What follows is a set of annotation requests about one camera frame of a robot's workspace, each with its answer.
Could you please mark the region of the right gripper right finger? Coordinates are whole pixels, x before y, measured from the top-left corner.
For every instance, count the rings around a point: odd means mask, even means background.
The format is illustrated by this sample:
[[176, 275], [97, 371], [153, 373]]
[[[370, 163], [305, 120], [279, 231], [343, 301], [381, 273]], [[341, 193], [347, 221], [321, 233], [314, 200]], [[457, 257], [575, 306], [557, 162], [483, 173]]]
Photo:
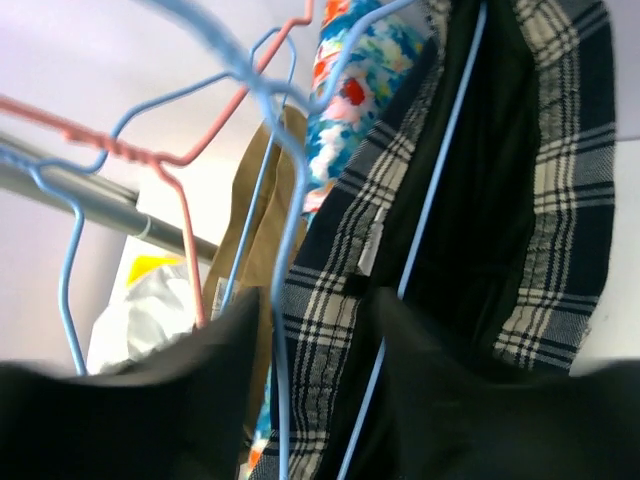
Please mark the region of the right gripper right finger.
[[465, 354], [388, 288], [372, 315], [410, 479], [635, 479], [639, 364], [529, 378]]

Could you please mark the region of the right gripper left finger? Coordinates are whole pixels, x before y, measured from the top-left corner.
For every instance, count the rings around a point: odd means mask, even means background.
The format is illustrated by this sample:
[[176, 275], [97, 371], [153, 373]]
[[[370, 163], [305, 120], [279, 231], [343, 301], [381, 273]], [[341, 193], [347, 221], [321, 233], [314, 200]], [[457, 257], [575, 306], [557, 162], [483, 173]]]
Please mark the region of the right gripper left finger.
[[5, 479], [233, 479], [260, 295], [122, 370], [60, 378], [1, 366]]

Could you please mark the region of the tan pleated skirt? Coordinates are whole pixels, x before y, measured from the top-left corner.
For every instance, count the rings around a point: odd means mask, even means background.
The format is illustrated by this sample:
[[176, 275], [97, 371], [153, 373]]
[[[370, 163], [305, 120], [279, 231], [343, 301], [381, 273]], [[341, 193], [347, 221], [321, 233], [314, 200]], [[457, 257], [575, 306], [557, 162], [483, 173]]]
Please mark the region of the tan pleated skirt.
[[240, 161], [232, 184], [229, 223], [203, 287], [205, 312], [216, 317], [236, 253], [241, 250], [232, 292], [257, 287], [260, 293], [256, 351], [244, 420], [245, 443], [239, 454], [241, 464], [250, 458], [264, 400], [272, 358], [269, 290], [296, 178], [292, 157], [269, 140], [270, 134], [270, 129], [261, 125]]

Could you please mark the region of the navy white plaid skirt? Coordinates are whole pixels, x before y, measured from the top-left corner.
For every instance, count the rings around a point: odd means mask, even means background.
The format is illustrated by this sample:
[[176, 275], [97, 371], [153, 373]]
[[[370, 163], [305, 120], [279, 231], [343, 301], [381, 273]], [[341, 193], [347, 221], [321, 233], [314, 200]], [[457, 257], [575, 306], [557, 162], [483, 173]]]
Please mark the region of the navy white plaid skirt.
[[[345, 373], [348, 387], [362, 392], [359, 409], [383, 338], [373, 294], [397, 292], [480, 2], [419, 5], [437, 46], [438, 73], [358, 309]], [[482, 362], [529, 378], [567, 377], [609, 266], [611, 22], [600, 1], [486, 4], [481, 44], [402, 302]], [[345, 479], [410, 479], [400, 463], [384, 365]]]

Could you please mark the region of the blue floral skirt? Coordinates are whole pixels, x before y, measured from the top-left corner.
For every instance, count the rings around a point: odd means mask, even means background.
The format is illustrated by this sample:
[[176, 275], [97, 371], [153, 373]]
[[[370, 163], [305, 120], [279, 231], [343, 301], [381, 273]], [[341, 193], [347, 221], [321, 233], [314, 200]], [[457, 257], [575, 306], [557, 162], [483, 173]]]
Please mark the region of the blue floral skirt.
[[438, 73], [436, 44], [402, 15], [350, 29], [375, 1], [327, 4], [308, 118], [306, 236], [281, 294], [289, 424], [271, 423], [254, 479], [333, 479], [362, 398], [347, 384], [357, 314], [381, 238], [424, 124]]

